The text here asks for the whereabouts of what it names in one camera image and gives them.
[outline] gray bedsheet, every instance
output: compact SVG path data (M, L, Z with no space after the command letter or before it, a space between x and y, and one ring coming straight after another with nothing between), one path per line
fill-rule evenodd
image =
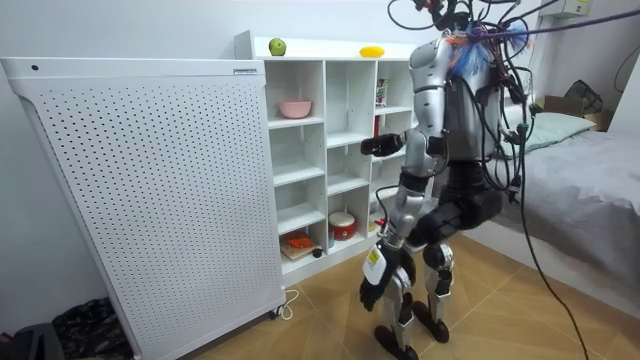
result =
M531 235L640 288L640 142L584 132L531 152L526 169ZM522 231L507 201L495 221Z

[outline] perforated white panel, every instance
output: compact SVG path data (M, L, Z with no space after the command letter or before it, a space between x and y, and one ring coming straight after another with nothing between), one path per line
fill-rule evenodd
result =
M28 88L145 358L282 297L263 85L245 75Z

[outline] yellow object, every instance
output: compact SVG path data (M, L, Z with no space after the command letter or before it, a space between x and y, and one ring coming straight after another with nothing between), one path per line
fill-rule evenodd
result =
M360 49L362 57L381 57L382 55L384 55L384 49L380 46L365 46Z

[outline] pegboard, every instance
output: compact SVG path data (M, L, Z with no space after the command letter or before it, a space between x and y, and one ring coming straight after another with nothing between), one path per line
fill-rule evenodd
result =
M138 355L177 358L282 303L261 62L3 65Z

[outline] pink bowl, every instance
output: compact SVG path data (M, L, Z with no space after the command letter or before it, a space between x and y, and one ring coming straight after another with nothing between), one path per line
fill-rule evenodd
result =
M302 119L311 111L310 100L282 101L279 106L282 115L289 119Z

